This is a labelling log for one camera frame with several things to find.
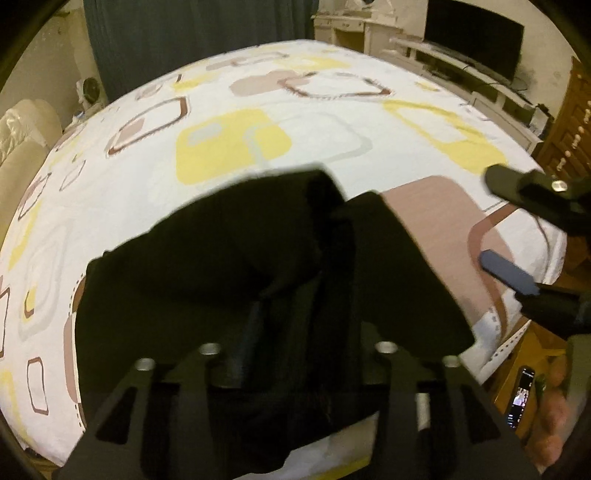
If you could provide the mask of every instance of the flat screen tv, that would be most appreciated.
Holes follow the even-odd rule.
[[[429,0],[425,41],[447,50],[501,83],[519,62],[523,25],[455,0]]]

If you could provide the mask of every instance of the beige sofa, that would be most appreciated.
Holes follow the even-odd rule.
[[[44,100],[21,100],[0,119],[0,247],[22,195],[61,134],[60,119]]]

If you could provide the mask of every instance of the bed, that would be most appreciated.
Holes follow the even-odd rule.
[[[454,94],[314,41],[223,54],[138,88],[58,141],[12,219],[0,250],[3,414],[23,446],[62,465],[85,429],[74,325],[88,262],[237,179],[311,165],[347,198],[382,194],[463,309],[476,343],[462,360],[486,380],[527,323],[479,253],[552,283],[566,249],[563,233],[487,192],[493,164],[537,168]],[[352,432],[370,438],[374,420]],[[371,452],[369,440],[343,453],[346,441],[330,438],[288,459],[305,472],[273,478],[320,475]]]

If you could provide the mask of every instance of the dark blue curtain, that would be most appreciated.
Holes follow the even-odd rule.
[[[313,38],[319,0],[85,0],[100,77],[113,101],[188,63]]]

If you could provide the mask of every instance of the metal screw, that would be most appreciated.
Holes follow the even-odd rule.
[[[569,186],[564,180],[555,180],[552,182],[552,190],[555,192],[566,192],[568,189]]]
[[[153,370],[155,366],[156,362],[151,358],[140,358],[135,363],[135,369],[140,372],[149,372],[150,370]]]
[[[199,347],[199,353],[202,355],[217,355],[222,351],[222,346],[219,343],[204,343]]]
[[[379,353],[396,353],[398,345],[394,342],[378,342],[375,344],[375,349]]]
[[[448,355],[443,357],[443,365],[448,368],[457,368],[461,365],[459,357],[455,355]]]

